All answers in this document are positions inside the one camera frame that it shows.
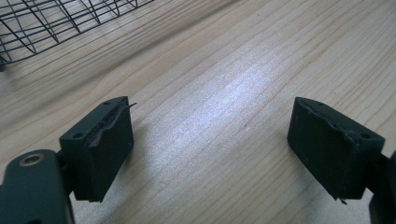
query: circular joint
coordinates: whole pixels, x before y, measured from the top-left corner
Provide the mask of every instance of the circular joint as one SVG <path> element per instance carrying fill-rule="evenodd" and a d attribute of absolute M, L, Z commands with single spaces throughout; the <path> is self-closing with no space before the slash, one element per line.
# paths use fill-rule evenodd
<path fill-rule="evenodd" d="M 41 153 L 32 154 L 32 155 L 29 155 L 29 156 L 21 159 L 20 166 L 36 165 L 43 160 L 44 160 L 44 154 L 41 154 Z"/>

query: light wood tabletop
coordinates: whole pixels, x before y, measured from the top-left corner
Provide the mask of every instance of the light wood tabletop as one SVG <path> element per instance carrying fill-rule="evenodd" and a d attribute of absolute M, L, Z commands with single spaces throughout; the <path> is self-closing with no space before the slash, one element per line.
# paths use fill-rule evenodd
<path fill-rule="evenodd" d="M 0 178 L 106 99 L 128 96 L 134 151 L 77 223 L 370 223 L 287 143 L 296 96 L 396 149 L 393 0 L 156 0 L 0 74 Z"/>

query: wooden table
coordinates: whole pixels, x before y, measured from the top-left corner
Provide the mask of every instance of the wooden table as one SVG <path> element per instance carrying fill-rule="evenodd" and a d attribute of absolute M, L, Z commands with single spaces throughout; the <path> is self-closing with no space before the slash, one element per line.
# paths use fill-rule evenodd
<path fill-rule="evenodd" d="M 294 97 L 321 101 L 396 146 L 396 2 L 168 0 L 0 75 L 0 177 L 120 95 L 135 146 L 77 223 L 369 223 L 288 147 Z"/>

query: wire basket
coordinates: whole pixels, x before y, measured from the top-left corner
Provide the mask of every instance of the wire basket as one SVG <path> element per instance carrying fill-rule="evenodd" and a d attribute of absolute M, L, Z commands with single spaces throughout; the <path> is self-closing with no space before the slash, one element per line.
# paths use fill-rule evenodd
<path fill-rule="evenodd" d="M 0 67 L 51 49 L 153 0 L 1 0 Z"/>

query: black wire grid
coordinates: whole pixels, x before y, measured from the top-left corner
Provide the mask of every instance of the black wire grid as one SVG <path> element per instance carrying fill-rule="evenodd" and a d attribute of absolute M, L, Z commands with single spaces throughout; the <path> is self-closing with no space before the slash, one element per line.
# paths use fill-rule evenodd
<path fill-rule="evenodd" d="M 31 58 L 151 1 L 0 0 L 0 60 Z"/>

